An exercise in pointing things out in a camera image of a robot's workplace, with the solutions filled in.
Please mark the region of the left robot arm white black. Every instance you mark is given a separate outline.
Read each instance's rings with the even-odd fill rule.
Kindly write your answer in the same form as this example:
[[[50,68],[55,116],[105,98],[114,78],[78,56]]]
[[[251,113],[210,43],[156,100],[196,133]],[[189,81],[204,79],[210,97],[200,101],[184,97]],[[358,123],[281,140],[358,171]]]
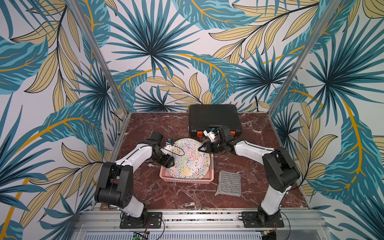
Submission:
[[[122,221],[129,227],[143,227],[151,222],[144,203],[134,197],[134,173],[147,160],[163,167],[175,165],[175,146],[164,143],[161,133],[153,132],[149,139],[136,145],[122,159],[104,163],[95,191],[95,201],[118,209]]]

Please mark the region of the grey striped cloth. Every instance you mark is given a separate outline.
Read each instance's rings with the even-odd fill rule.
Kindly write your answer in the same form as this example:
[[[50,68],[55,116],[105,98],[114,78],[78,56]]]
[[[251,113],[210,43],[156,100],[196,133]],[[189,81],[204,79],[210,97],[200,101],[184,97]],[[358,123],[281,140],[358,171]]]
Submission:
[[[220,171],[219,184],[215,195],[240,197],[242,195],[241,175]]]

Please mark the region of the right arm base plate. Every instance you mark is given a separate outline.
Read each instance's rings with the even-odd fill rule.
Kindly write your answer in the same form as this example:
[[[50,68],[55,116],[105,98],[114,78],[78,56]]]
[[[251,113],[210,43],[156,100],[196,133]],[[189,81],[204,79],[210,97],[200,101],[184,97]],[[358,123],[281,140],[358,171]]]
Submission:
[[[267,215],[264,212],[241,212],[239,220],[245,228],[267,228],[276,229],[285,226],[280,212],[274,215]]]

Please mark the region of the colourful speckled plate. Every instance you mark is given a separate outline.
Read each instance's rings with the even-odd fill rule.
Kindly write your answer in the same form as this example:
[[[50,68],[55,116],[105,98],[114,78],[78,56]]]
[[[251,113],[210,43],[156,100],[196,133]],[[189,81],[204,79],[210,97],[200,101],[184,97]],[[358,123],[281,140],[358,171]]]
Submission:
[[[211,155],[198,151],[202,145],[197,140],[190,138],[175,141],[172,150],[175,166],[168,168],[172,178],[197,180],[202,179],[208,173],[211,166]]]

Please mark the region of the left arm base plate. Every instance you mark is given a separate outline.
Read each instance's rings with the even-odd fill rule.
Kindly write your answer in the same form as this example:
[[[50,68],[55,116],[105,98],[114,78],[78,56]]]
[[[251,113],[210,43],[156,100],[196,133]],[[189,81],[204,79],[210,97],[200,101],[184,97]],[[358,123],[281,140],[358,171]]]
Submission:
[[[163,226],[162,212],[143,213],[139,218],[120,214],[120,229],[160,229]]]

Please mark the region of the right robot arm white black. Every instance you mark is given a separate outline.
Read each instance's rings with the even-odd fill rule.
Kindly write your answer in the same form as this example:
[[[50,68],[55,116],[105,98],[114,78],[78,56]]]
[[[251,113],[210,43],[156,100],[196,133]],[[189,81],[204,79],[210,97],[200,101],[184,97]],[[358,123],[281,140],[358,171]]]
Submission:
[[[256,212],[242,213],[241,220],[244,227],[283,227],[284,223],[280,214],[283,200],[301,177],[301,171],[289,152],[283,147],[267,148],[237,138],[227,126],[207,129],[198,133],[199,137],[201,135],[209,138],[209,141],[199,147],[199,151],[202,153],[231,153],[264,166],[269,184],[268,190]]]

